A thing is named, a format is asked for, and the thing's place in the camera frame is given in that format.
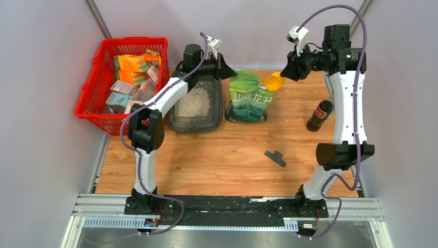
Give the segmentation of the green litter bag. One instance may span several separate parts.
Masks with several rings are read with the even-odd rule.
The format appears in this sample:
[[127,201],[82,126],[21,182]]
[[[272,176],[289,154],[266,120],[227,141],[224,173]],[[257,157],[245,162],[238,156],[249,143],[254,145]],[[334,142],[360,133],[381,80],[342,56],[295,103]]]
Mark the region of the green litter bag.
[[267,120],[267,108],[273,101],[275,91],[259,85],[260,78],[246,70],[237,70],[230,79],[230,102],[225,118],[230,122],[259,123]]

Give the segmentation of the yellow plastic scoop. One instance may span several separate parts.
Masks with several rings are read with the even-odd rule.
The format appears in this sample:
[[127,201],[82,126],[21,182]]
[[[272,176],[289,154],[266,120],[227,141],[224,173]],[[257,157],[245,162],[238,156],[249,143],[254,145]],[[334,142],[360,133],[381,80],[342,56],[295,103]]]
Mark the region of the yellow plastic scoop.
[[264,81],[264,87],[269,91],[277,91],[284,85],[285,80],[280,71],[275,71]]

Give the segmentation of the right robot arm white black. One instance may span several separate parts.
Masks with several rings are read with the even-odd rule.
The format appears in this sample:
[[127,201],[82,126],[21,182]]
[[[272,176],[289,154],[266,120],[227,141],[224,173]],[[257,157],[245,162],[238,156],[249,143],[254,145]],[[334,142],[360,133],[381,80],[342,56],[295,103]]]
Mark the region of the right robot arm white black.
[[294,51],[287,55],[287,65],[280,75],[299,81],[312,71],[321,71],[334,105],[335,129],[331,143],[317,145],[318,165],[295,195],[294,209],[301,216],[321,214],[324,194],[335,178],[375,152],[374,145],[367,142],[363,122],[365,50],[351,46],[348,24],[325,27],[322,46],[314,51],[307,42],[307,33],[308,29],[300,26],[288,32],[287,40],[294,43]]

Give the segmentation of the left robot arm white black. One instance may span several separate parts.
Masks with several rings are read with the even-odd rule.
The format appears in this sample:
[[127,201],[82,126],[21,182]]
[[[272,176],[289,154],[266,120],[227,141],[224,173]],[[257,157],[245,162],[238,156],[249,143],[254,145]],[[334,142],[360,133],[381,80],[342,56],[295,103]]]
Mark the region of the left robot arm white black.
[[128,139],[136,153],[137,165],[135,184],[126,201],[126,214],[152,214],[157,210],[160,197],[157,195],[155,167],[157,150],[165,136],[163,118],[194,88],[199,77],[206,75],[219,81],[237,76],[237,73],[226,64],[221,54],[207,56],[201,46],[189,44],[168,83],[150,100],[132,106]]

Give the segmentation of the black bag clip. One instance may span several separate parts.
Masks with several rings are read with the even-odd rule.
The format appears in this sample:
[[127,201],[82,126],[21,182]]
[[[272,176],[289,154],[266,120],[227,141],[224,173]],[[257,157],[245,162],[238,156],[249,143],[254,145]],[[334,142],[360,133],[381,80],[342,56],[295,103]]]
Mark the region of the black bag clip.
[[274,161],[275,163],[277,163],[278,165],[280,165],[281,167],[286,166],[286,162],[282,159],[283,154],[278,150],[274,152],[266,151],[264,155],[269,159],[271,159],[272,161]]

